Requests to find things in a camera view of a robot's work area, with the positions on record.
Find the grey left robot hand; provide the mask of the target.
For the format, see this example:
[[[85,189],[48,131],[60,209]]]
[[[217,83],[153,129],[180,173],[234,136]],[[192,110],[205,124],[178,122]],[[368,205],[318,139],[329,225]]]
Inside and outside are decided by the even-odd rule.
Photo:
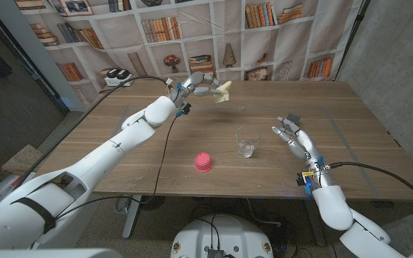
[[[229,89],[231,85],[231,81],[221,84],[219,80],[211,75],[203,72],[195,72],[181,83],[179,89],[172,89],[168,97],[177,108],[182,106],[182,103],[190,94],[197,97],[212,95],[215,103],[220,103],[229,100]]]

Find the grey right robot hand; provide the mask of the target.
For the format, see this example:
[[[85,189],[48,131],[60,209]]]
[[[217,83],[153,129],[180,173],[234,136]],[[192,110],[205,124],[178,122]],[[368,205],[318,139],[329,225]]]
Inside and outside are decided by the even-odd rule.
[[[310,166],[310,163],[321,164],[320,153],[313,139],[293,121],[278,117],[280,127],[272,127],[272,131],[289,147],[291,153],[301,158]]]

